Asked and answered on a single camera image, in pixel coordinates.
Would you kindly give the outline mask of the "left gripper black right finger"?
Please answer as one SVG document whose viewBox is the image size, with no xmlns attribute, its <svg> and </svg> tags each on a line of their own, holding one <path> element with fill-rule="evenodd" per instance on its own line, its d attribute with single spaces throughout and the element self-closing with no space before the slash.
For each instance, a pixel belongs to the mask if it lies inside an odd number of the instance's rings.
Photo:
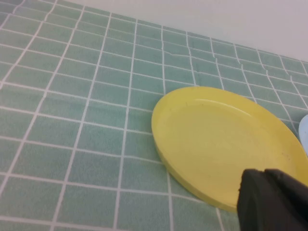
<svg viewBox="0 0 308 231">
<path fill-rule="evenodd" d="M 265 175 L 273 181 L 290 213 L 307 231 L 308 187 L 296 178 L 278 169 L 266 169 Z"/>
</svg>

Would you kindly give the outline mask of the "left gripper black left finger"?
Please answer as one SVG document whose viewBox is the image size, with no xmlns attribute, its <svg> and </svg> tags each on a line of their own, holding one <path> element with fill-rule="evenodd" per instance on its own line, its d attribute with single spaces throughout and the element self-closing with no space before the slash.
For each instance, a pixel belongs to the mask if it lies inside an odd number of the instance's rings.
<svg viewBox="0 0 308 231">
<path fill-rule="evenodd" d="M 237 215 L 242 231 L 286 231 L 287 210 L 277 188 L 265 172 L 246 169 L 242 174 L 237 202 Z"/>
</svg>

